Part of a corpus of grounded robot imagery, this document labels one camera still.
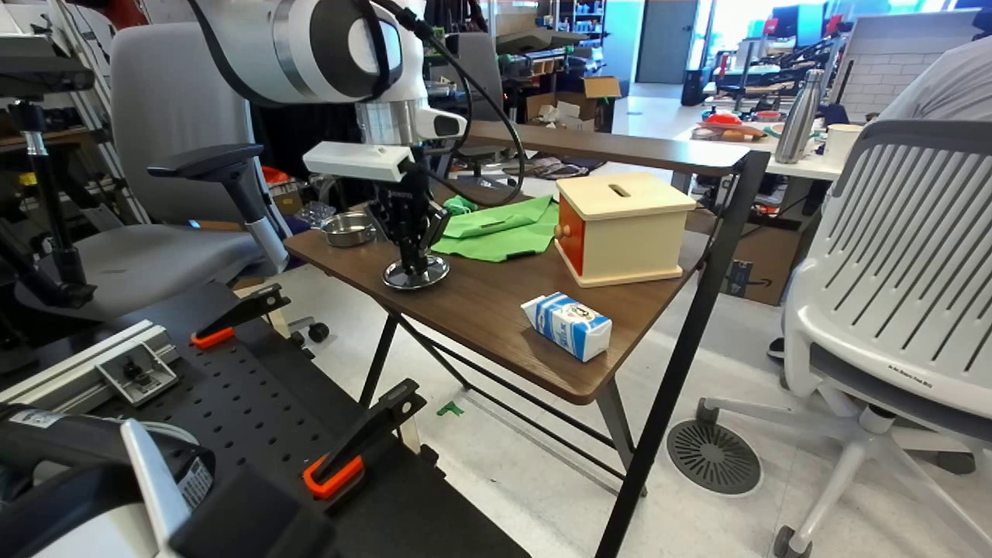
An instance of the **orange handle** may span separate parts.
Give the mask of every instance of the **orange handle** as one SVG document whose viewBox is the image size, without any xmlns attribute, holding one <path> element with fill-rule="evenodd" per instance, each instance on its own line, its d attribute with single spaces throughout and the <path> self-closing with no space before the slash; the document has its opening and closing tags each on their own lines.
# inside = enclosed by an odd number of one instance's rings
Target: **orange handle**
<svg viewBox="0 0 992 558">
<path fill-rule="evenodd" d="M 212 333 L 205 337 L 193 334 L 188 344 L 197 348 L 197 349 L 213 349 L 213 348 L 221 348 L 221 344 L 225 344 L 232 337 L 235 337 L 235 330 L 221 330 L 221 333 Z"/>
<path fill-rule="evenodd" d="M 315 459 L 302 468 L 302 486 L 312 500 L 336 500 L 342 495 L 348 486 L 352 486 L 361 473 L 365 473 L 365 459 L 352 457 L 351 462 L 343 462 L 343 468 L 338 468 L 328 481 L 315 481 L 315 468 L 326 459 Z"/>
</svg>

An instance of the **chair wheel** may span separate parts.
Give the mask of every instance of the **chair wheel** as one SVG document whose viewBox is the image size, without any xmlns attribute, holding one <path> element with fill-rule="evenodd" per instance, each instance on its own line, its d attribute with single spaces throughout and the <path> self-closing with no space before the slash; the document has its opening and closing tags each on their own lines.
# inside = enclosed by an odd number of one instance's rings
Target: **chair wheel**
<svg viewBox="0 0 992 558">
<path fill-rule="evenodd" d="M 694 425 L 699 429 L 717 429 L 719 423 L 719 408 L 717 405 L 702 405 L 702 401 L 694 405 Z"/>
<path fill-rule="evenodd" d="M 806 553 L 793 553 L 789 541 L 793 541 L 793 526 L 780 526 L 777 537 L 776 537 L 776 558 L 810 558 L 811 556 L 811 547 L 806 547 Z"/>
<path fill-rule="evenodd" d="M 306 337 L 312 344 L 318 344 L 318 341 L 330 337 L 330 330 L 326 324 L 309 324 Z"/>
</svg>

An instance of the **gray floor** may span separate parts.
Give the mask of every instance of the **gray floor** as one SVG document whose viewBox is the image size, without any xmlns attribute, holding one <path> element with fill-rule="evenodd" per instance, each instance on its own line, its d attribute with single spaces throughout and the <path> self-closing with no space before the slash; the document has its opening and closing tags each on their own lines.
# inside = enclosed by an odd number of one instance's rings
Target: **gray floor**
<svg viewBox="0 0 992 558">
<path fill-rule="evenodd" d="M 648 91 L 648 96 L 635 96 L 616 110 L 616 126 L 643 138 L 652 129 L 684 129 L 691 120 L 694 112 L 683 112 L 669 94 L 657 91 Z M 315 363 L 330 383 L 357 395 L 385 314 L 360 292 L 326 278 L 309 267 L 286 273 L 278 281 L 293 300 L 286 309 L 287 317 L 318 317 L 330 325 L 330 337 L 312 348 Z M 648 333 L 641 348 L 616 376 L 635 433 L 643 425 L 691 292 L 694 290 L 684 290 L 680 294 L 680 300 L 660 317 L 660 324 Z M 777 389 L 777 369 L 762 356 L 776 333 L 776 306 L 719 298 L 675 420 L 687 420 L 696 398 L 724 398 L 810 411 Z M 388 359 L 385 386 L 401 378 L 415 378 L 429 398 L 429 408 L 417 411 L 417 431 L 421 439 L 441 453 L 441 468 L 449 473 L 451 486 L 458 486 L 532 556 L 568 558 L 595 553 L 616 495 L 616 481 L 563 457 L 555 442 L 532 433 L 517 420 L 493 408 L 480 398 L 458 390 L 458 383 L 451 383 L 402 333 L 398 334 Z M 601 429 L 599 411 L 588 405 L 561 408 L 574 411 L 585 425 Z M 667 453 L 660 453 L 648 481 L 648 495 L 639 501 L 635 520 L 627 532 L 622 556 L 773 556 L 777 526 L 804 517 L 840 457 L 833 442 L 806 439 L 788 429 L 752 425 L 734 417 L 724 417 L 722 423 L 758 453 L 758 486 L 746 495 L 705 492 L 684 481 L 669 464 Z M 599 442 L 574 433 L 568 438 L 616 464 L 616 457 L 604 453 Z M 992 530 L 990 478 L 951 478 L 931 464 L 927 472 L 932 472 L 937 481 Z M 825 520 L 816 541 L 816 556 L 964 558 L 980 553 L 968 549 L 956 530 L 932 517 L 919 501 L 902 495 L 895 481 L 881 464 L 869 464 L 855 486 L 840 500 L 837 512 Z"/>
</svg>

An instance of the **chair base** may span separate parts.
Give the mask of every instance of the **chair base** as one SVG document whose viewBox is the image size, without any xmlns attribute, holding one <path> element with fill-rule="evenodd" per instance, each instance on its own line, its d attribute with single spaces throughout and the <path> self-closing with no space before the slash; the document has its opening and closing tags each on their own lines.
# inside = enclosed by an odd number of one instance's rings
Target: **chair base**
<svg viewBox="0 0 992 558">
<path fill-rule="evenodd" d="M 916 501 L 932 507 L 937 517 L 956 520 L 951 526 L 957 526 L 964 541 L 981 549 L 981 556 L 992 556 L 992 537 L 895 442 L 891 438 L 895 423 L 889 417 L 877 417 L 871 405 L 859 405 L 840 390 L 829 390 L 829 389 L 821 389 L 821 390 L 829 401 L 833 420 L 789 417 L 780 408 L 746 405 L 730 401 L 699 401 L 699 408 L 705 411 L 728 408 L 746 420 L 788 425 L 789 431 L 804 431 L 804 438 L 828 438 L 843 442 L 840 462 L 828 486 L 816 500 L 816 507 L 806 512 L 804 524 L 795 530 L 788 526 L 789 530 L 788 542 L 780 542 L 785 530 L 777 532 L 776 558 L 810 556 L 816 530 L 821 526 L 828 512 L 837 507 L 837 500 L 847 492 L 847 486 L 855 481 L 859 468 L 869 459 L 891 472 L 889 478 L 895 478 L 904 492 L 916 495 Z M 972 457 L 980 464 L 975 472 L 990 472 L 985 451 L 990 447 L 972 447 Z"/>
</svg>

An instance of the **gray mesh chair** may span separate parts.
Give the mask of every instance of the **gray mesh chair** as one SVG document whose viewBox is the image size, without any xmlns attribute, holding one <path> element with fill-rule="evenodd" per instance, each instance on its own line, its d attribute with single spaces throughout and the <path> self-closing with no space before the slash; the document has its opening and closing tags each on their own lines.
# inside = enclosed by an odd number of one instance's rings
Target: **gray mesh chair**
<svg viewBox="0 0 992 558">
<path fill-rule="evenodd" d="M 248 104 L 221 79 L 197 24 L 120 30 L 111 88 L 127 186 L 155 224 L 79 238 L 94 300 L 48 309 L 108 320 L 205 281 L 230 281 L 250 264 L 282 271 L 286 224 L 264 197 Z M 197 234 L 193 221 L 246 224 L 248 234 Z"/>
<path fill-rule="evenodd" d="M 810 556 L 866 459 L 992 556 L 992 537 L 909 457 L 951 451 L 992 473 L 990 207 L 992 123 L 881 120 L 855 142 L 785 309 L 788 389 L 818 395 L 829 420 L 728 401 L 699 401 L 696 411 L 702 425 L 728 408 L 843 442 L 776 556 Z"/>
</svg>

